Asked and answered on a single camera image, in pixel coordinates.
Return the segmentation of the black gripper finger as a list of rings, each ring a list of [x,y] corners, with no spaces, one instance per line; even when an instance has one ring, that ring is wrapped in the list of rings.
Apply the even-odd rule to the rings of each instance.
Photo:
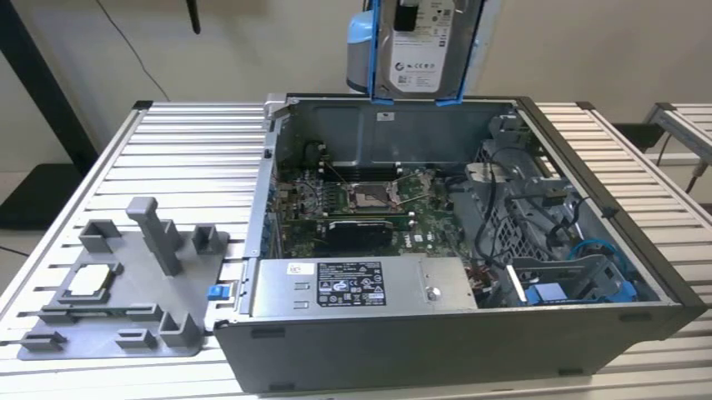
[[[397,31],[414,31],[416,30],[416,20],[418,14],[417,5],[402,5],[395,6],[395,30]]]

